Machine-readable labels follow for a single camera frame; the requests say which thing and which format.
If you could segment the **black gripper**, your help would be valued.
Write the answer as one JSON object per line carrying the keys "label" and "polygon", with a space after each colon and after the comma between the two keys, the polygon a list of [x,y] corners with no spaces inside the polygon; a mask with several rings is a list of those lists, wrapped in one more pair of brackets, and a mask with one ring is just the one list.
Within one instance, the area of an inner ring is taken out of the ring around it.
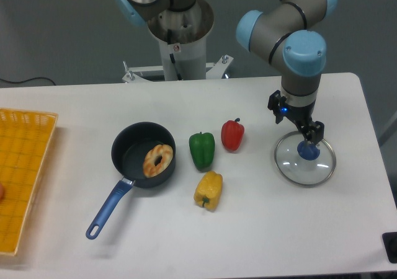
{"label": "black gripper", "polygon": [[305,106],[294,106],[287,103],[287,98],[279,90],[269,97],[268,109],[273,111],[275,123],[279,124],[284,118],[290,120],[300,131],[306,141],[318,144],[324,137],[324,124],[320,121],[312,122],[315,101]]}

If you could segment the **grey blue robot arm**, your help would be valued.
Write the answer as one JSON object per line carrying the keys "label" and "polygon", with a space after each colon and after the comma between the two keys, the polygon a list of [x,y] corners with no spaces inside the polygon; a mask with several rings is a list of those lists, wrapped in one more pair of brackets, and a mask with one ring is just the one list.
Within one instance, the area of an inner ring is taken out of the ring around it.
{"label": "grey blue robot arm", "polygon": [[[238,43],[282,76],[281,89],[269,98],[276,122],[290,120],[307,142],[318,144],[324,125],[311,115],[326,42],[311,30],[333,12],[337,0],[279,0],[268,14],[249,11],[236,28]],[[158,41],[166,80],[203,79],[205,44],[214,13],[204,0],[115,0],[133,25],[145,25]]]}

